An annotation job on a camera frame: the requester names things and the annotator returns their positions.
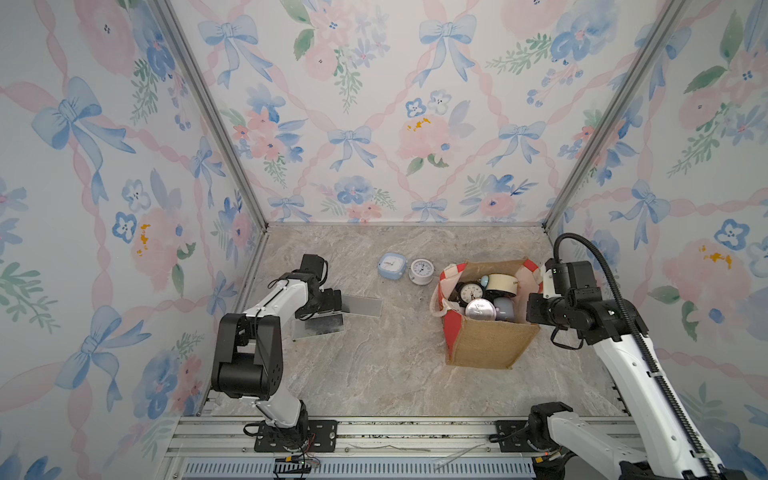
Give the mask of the blue dome alarm clock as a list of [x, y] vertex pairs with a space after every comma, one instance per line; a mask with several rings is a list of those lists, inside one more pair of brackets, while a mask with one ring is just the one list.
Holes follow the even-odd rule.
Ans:
[[498, 297], [493, 300], [496, 321], [514, 322], [516, 318], [515, 302], [512, 298]]

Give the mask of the pink round alarm clock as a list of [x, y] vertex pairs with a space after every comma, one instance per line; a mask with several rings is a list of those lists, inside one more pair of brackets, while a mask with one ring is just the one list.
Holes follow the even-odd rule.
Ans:
[[467, 304], [464, 316], [478, 321], [495, 321], [497, 318], [497, 309], [492, 301], [478, 298]]

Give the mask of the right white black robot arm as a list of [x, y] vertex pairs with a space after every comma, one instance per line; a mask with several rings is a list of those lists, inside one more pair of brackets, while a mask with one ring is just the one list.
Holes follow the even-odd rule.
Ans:
[[625, 299], [606, 300], [588, 261], [545, 264], [542, 289], [527, 302], [531, 323], [573, 330], [608, 370], [635, 422], [642, 449], [626, 446], [562, 402], [535, 405], [528, 442], [566, 449], [611, 479], [743, 479], [727, 467], [685, 411], [652, 350], [648, 330]]

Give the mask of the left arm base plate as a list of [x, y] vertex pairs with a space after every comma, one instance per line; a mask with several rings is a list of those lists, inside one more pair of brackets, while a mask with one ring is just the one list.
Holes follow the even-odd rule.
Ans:
[[333, 453], [338, 425], [336, 420], [300, 420], [294, 427], [278, 428], [261, 421], [247, 424], [243, 431], [254, 439], [257, 453]]

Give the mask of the white round alarm clock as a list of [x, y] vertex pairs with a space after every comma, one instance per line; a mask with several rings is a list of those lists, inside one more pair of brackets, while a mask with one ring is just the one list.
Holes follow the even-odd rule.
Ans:
[[426, 286], [433, 279], [435, 267], [428, 259], [418, 258], [410, 263], [408, 273], [412, 283], [417, 286]]

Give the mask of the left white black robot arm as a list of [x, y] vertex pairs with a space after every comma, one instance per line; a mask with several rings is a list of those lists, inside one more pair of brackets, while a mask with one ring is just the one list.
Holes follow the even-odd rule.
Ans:
[[211, 389], [229, 398], [249, 398], [278, 429], [294, 429], [306, 412], [303, 402], [281, 385], [284, 373], [282, 329], [341, 310], [341, 293], [324, 286], [328, 262], [305, 254], [299, 268], [272, 280], [266, 296], [242, 313], [219, 322]]

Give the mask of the grey panel clock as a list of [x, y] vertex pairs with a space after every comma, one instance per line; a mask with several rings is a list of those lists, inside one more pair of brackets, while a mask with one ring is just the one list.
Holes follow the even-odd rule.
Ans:
[[341, 333], [345, 329], [342, 313], [333, 313], [324, 316], [313, 316], [308, 320], [295, 320], [293, 326], [293, 340], [303, 340]]

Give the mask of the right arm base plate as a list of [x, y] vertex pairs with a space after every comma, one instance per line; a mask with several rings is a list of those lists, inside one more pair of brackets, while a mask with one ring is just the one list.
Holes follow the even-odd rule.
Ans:
[[527, 420], [497, 420], [494, 427], [496, 431], [488, 437], [488, 441], [497, 444], [503, 453], [525, 453], [544, 457], [571, 453], [569, 449], [550, 441], [535, 442]]

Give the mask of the grey mirror clock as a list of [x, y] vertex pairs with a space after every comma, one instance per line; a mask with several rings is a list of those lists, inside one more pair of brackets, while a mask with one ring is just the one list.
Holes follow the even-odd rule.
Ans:
[[381, 299], [343, 294], [341, 301], [343, 313], [367, 317], [381, 316]]

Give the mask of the blue twin-bell clock beige base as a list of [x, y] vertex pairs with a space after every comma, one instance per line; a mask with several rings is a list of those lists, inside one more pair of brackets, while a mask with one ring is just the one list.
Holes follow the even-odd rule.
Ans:
[[519, 280], [509, 274], [494, 273], [480, 279], [484, 296], [489, 299], [499, 297], [514, 298], [518, 295]]

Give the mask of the black twin-bell alarm clock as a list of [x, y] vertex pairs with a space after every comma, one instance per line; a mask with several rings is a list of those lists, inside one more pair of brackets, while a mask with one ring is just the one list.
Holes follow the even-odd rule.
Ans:
[[466, 306], [470, 302], [485, 296], [484, 287], [478, 282], [460, 282], [456, 287], [457, 302]]

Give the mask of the blue square alarm clock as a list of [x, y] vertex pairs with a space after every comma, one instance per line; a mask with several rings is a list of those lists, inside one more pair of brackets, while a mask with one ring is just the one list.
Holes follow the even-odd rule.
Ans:
[[378, 274], [388, 280], [399, 280], [405, 273], [408, 261], [405, 256], [397, 253], [385, 253], [377, 265]]

